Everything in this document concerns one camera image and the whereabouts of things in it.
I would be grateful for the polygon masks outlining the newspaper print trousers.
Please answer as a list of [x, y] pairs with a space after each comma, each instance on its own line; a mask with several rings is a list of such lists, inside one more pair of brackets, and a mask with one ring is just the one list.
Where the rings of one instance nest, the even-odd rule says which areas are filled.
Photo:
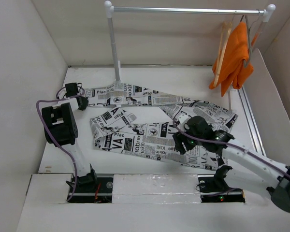
[[114, 106], [90, 119], [94, 144], [101, 150], [161, 162], [174, 161], [207, 170], [216, 170], [227, 162], [201, 146], [180, 154], [175, 149], [173, 134], [177, 129], [172, 121], [137, 124], [137, 117], [119, 106], [155, 106], [171, 120], [177, 120], [179, 116], [201, 116], [212, 130], [226, 132], [231, 130], [238, 118], [233, 111], [208, 101], [192, 100], [127, 83], [86, 89], [85, 97], [92, 107]]

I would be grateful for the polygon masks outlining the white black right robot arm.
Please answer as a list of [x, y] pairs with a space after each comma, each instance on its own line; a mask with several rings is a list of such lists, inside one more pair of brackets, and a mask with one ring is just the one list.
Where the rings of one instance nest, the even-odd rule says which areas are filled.
[[247, 174], [223, 164], [209, 180], [199, 181], [196, 186], [199, 192], [217, 198], [236, 189], [248, 190], [290, 213], [290, 166], [259, 155], [226, 131], [213, 130], [201, 116], [180, 115], [173, 123], [177, 129], [173, 135], [175, 149], [182, 155], [201, 146], [250, 171]]

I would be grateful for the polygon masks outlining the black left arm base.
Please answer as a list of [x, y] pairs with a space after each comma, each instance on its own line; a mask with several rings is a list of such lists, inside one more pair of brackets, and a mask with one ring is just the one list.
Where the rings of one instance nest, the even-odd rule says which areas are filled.
[[112, 203], [112, 192], [114, 175], [97, 174], [97, 182], [94, 185], [77, 186], [74, 194], [74, 178], [66, 181], [69, 186], [67, 199], [71, 198], [69, 203]]

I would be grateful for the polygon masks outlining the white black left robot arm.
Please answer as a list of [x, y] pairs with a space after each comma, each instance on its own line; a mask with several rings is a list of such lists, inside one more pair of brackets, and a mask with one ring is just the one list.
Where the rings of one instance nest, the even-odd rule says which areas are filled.
[[74, 111], [83, 111], [88, 106], [88, 98], [80, 83], [68, 83], [56, 94], [53, 106], [39, 108], [37, 111], [44, 126], [44, 134], [48, 143], [53, 144], [66, 153], [74, 168], [74, 175], [67, 184], [72, 192], [95, 192], [99, 186], [97, 175], [92, 165], [87, 161], [77, 143], [78, 127], [74, 118]]

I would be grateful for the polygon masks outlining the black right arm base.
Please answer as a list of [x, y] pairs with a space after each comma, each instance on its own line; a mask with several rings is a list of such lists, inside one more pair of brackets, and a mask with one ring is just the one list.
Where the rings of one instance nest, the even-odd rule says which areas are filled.
[[201, 203], [245, 203], [244, 192], [240, 188], [219, 187], [213, 176], [199, 176], [195, 189], [200, 193]]

